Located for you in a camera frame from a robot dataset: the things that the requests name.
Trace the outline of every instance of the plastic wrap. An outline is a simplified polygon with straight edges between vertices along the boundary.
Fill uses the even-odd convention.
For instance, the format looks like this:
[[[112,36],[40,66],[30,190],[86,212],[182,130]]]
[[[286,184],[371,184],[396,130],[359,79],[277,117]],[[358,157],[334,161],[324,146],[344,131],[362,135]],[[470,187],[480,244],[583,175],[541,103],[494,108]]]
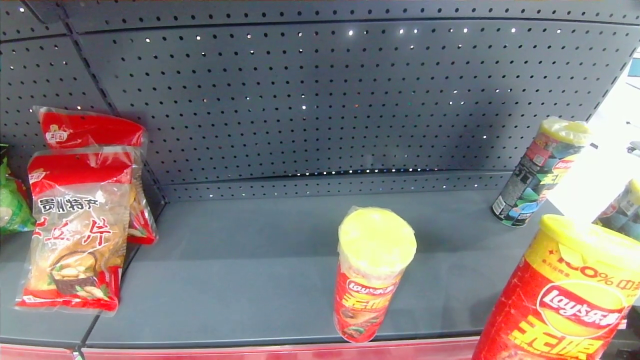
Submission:
[[[353,343],[371,340],[415,255],[413,229],[389,209],[353,207],[339,230],[333,321]]]
[[[505,225],[526,225],[589,143],[589,136],[585,122],[545,119],[493,203],[493,215]]]
[[[631,179],[593,223],[640,241],[640,180]]]
[[[37,223],[17,308],[117,310],[134,152],[87,147],[33,156],[28,170]]]
[[[142,165],[147,148],[145,128],[129,120],[90,113],[34,106],[47,145],[52,149],[123,145],[137,148],[134,168],[135,199],[131,203],[128,241],[150,245],[157,240],[156,223],[142,188]]]
[[[27,203],[26,188],[11,176],[6,163],[4,148],[0,152],[0,234],[33,230],[35,220]]]
[[[640,293],[640,243],[544,215],[472,360],[600,358]]]

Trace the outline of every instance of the yellow plastic lid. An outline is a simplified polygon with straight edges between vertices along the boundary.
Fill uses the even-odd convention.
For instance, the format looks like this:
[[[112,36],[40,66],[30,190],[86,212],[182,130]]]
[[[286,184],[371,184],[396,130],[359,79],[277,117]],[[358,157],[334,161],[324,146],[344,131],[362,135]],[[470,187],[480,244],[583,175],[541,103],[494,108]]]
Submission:
[[[638,179],[629,180],[629,188],[632,193],[640,195],[640,181]]]
[[[358,208],[344,218],[338,237],[351,264],[371,275],[400,272],[415,255],[413,229],[389,209]]]
[[[591,130],[584,121],[568,121],[559,117],[549,117],[540,125],[540,131],[552,138],[574,145],[587,145]]]
[[[543,215],[540,229],[558,241],[561,255],[574,265],[601,261],[640,272],[640,241],[561,215]]]

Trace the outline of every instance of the snack bag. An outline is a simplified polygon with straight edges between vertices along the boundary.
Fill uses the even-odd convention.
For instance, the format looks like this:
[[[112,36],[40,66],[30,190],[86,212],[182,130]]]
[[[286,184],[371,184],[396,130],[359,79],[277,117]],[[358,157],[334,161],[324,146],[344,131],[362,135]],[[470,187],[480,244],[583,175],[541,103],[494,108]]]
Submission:
[[[147,132],[135,122],[83,111],[66,111],[34,106],[47,145],[52,149],[76,149],[87,146],[122,145],[137,148],[133,183],[135,199],[131,204],[128,241],[150,245],[157,240],[156,223],[142,190],[142,166]]]
[[[17,308],[118,308],[135,150],[41,151],[29,163],[33,214],[28,278]]]
[[[33,230],[35,224],[25,200],[26,188],[10,174],[6,157],[3,157],[0,163],[0,234]]]

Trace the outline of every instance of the metal shelf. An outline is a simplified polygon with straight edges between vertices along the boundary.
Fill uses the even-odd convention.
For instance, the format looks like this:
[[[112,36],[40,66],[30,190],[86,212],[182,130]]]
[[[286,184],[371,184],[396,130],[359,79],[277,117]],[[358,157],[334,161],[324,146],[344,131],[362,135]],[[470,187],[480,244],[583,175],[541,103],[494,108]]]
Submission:
[[[418,254],[377,340],[479,332],[542,213],[524,229],[496,221],[496,190],[177,202],[100,318],[94,348],[341,342],[333,328],[337,228],[351,206],[393,209]]]
[[[49,347],[80,345],[94,316],[19,311],[13,308],[24,275],[31,233],[0,240],[0,343]]]

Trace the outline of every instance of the lay's chip canister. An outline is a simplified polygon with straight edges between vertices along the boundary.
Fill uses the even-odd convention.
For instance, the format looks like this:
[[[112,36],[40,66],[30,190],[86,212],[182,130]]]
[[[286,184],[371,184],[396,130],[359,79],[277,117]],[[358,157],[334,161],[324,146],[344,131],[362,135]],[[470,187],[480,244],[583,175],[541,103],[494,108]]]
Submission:
[[[585,122],[544,120],[491,206],[493,215],[505,225],[524,226],[589,144],[589,136]]]
[[[593,223],[640,241],[640,181],[631,179]]]
[[[640,293],[640,243],[543,215],[472,360],[600,358]]]

